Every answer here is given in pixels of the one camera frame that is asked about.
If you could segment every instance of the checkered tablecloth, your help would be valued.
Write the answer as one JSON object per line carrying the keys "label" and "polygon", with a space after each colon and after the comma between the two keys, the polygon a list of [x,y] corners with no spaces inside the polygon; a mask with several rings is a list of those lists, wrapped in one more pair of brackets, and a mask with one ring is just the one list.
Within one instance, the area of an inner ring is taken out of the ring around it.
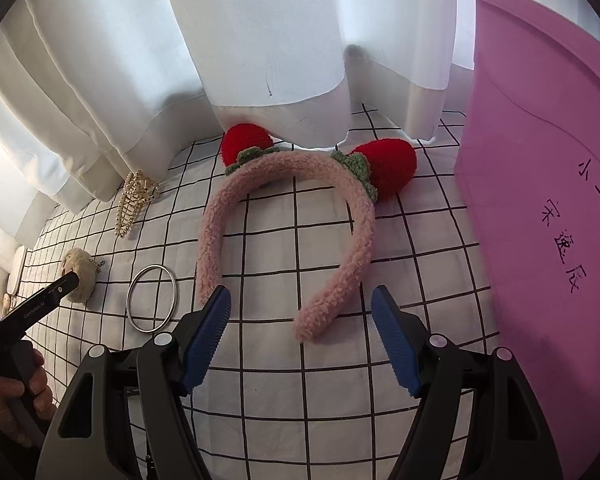
{"label": "checkered tablecloth", "polygon": [[[444,112],[434,140],[414,143],[415,178],[376,205],[373,261],[360,293],[318,341],[298,344],[291,322],[342,260],[352,229],[346,203],[323,182],[294,179],[264,186],[236,208],[222,248],[231,319],[204,383],[186,399],[214,478],[387,478],[417,402],[398,386],[370,315],[376,285],[385,284],[401,307],[464,348],[498,345],[490,287],[452,174],[463,125],[464,115]],[[384,137],[404,133],[361,105],[338,149]],[[105,262],[86,306],[63,301],[27,334],[45,355],[57,401],[93,344],[126,349],[147,340],[124,315],[129,283],[143,267],[160,263],[174,271],[174,320],[200,307],[192,304],[198,227],[225,178],[219,145],[219,138],[207,139],[180,152],[159,199],[126,238],[114,234],[118,192],[78,216],[59,206],[27,253],[18,302],[59,276],[72,247]],[[168,277],[145,274],[132,301],[138,323],[155,326],[170,306]],[[462,395],[444,478],[458,473],[471,400],[471,391]],[[130,406],[142,465],[137,397]]]}

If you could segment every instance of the metal bangle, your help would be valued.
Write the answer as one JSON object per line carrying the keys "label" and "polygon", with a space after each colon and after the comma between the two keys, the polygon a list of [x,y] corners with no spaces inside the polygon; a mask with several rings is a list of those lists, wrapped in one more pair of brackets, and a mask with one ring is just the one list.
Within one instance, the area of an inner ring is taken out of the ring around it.
{"label": "metal bangle", "polygon": [[[164,270],[169,275],[169,277],[171,279],[171,285],[173,285],[173,303],[171,303],[171,309],[170,309],[169,313],[167,314],[167,317],[164,318],[163,322],[160,323],[160,325],[158,325],[155,328],[150,328],[149,330],[144,330],[144,329],[140,328],[138,325],[136,325],[133,318],[131,317],[131,293],[133,292],[134,287],[136,286],[136,283],[138,282],[138,279],[140,278],[140,276],[142,276],[144,273],[146,273],[152,269]],[[173,313],[176,311],[177,304],[178,304],[178,287],[176,285],[176,278],[173,275],[173,273],[169,269],[167,269],[167,267],[162,266],[160,264],[153,264],[153,265],[146,266],[144,269],[142,269],[140,272],[138,272],[136,274],[136,276],[134,277],[133,281],[131,282],[131,285],[129,285],[129,290],[126,292],[126,316],[129,318],[129,322],[131,323],[131,325],[136,330],[138,330],[138,332],[142,332],[144,334],[153,334],[153,333],[159,332],[161,329],[163,329],[167,325],[167,323],[170,322],[171,317],[173,317]]]}

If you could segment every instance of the purple storage box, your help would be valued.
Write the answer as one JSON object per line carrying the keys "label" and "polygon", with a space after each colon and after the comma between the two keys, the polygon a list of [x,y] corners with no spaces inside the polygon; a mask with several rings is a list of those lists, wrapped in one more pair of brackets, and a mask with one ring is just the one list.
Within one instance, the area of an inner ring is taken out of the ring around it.
{"label": "purple storage box", "polygon": [[531,0],[476,0],[456,181],[501,342],[566,480],[600,452],[600,43]]}

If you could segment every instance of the strawberry headband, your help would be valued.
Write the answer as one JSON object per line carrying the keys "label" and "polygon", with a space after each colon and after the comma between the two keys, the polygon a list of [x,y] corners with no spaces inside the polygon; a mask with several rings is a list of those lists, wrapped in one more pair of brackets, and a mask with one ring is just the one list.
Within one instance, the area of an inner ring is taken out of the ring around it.
{"label": "strawberry headband", "polygon": [[349,155],[279,151],[264,128],[238,124],[227,131],[220,151],[228,177],[202,218],[196,284],[199,304],[205,304],[221,284],[220,252],[226,221],[249,192],[280,178],[301,176],[330,184],[349,204],[353,233],[343,263],[294,320],[296,338],[312,339],[335,319],[358,288],[371,261],[374,202],[393,196],[410,181],[416,170],[415,150],[405,140],[381,139],[362,144]]}

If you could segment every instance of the green knitted leaf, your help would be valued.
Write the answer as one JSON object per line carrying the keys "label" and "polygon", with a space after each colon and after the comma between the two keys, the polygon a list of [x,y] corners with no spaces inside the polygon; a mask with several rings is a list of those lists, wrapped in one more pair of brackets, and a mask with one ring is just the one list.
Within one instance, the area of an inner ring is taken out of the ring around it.
{"label": "green knitted leaf", "polygon": [[224,174],[229,176],[235,170],[245,165],[250,160],[253,160],[254,158],[258,158],[263,155],[267,155],[267,153],[278,152],[279,150],[280,149],[277,146],[270,146],[269,148],[266,148],[264,150],[260,149],[258,146],[251,146],[250,148],[245,148],[240,153],[238,153],[237,162],[234,162],[232,165],[226,168],[226,170],[224,170]]}
{"label": "green knitted leaf", "polygon": [[350,155],[345,155],[342,152],[331,152],[331,158],[337,160],[353,173],[356,179],[358,179],[365,188],[371,202],[375,203],[376,200],[378,200],[378,190],[369,181],[371,178],[371,168],[369,166],[369,161],[366,160],[366,156],[358,152],[351,153]]}

